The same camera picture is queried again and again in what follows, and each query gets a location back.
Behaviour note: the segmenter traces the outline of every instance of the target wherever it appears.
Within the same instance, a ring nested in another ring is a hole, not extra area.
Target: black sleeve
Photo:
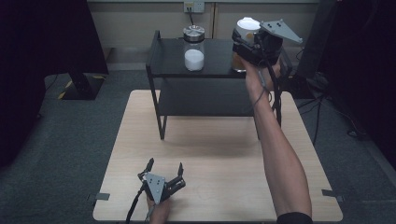
[[[312,224],[312,218],[304,213],[286,213],[277,218],[276,224]]]

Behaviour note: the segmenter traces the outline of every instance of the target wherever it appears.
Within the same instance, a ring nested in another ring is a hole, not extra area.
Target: human hand
[[[244,60],[241,58],[242,64],[245,66],[245,69],[247,70],[247,75],[246,75],[246,85],[247,85],[247,91],[250,96],[250,100],[252,103],[254,103],[257,99],[259,99],[260,95],[262,95],[262,82],[259,78],[259,68],[248,61]],[[276,74],[276,77],[280,76],[280,64],[279,61],[274,64],[273,70]],[[271,79],[270,73],[268,71],[268,68],[261,68],[262,76],[265,80],[265,88],[268,91],[273,91],[274,90],[274,83]],[[269,92],[266,92],[265,94],[262,95],[262,97],[268,98]]]
[[[147,197],[147,202],[148,202],[148,209],[150,209],[150,207],[154,205],[154,201],[152,201],[149,197]],[[167,199],[161,202],[160,204],[155,205],[155,209],[151,213],[151,216],[149,217],[149,223],[150,224],[165,223],[169,217],[170,211],[171,211],[170,199]]]

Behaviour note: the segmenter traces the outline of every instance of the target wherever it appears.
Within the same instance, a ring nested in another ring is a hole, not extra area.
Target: forearm
[[[312,217],[304,168],[278,125],[268,98],[260,99],[254,112],[262,143],[265,175],[276,214],[302,212]]]

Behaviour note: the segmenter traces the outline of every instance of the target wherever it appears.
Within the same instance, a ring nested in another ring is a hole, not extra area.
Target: gray carpet
[[[47,77],[47,85],[55,78]],[[101,187],[130,92],[149,84],[145,71],[111,71],[96,100],[58,100],[68,81],[56,78],[21,154],[0,173],[2,224],[97,223],[87,197]],[[375,146],[348,136],[349,123],[330,101],[324,104],[316,150],[334,193],[344,197],[340,223],[394,223],[396,188],[370,153]],[[317,109],[302,118],[313,139]]]

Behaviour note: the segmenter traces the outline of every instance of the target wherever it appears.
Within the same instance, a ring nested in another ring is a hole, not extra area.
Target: wooden tabletop
[[[150,91],[133,91],[120,125],[93,217],[123,221],[141,187],[137,174],[150,158],[151,172],[166,181],[183,163],[186,187],[171,197],[170,221],[276,220],[265,179],[262,150],[253,118],[168,117],[161,140]],[[282,93],[282,130],[305,169],[314,221],[339,221],[343,215],[303,121],[289,93]],[[144,220],[146,195],[140,196],[132,220]]]

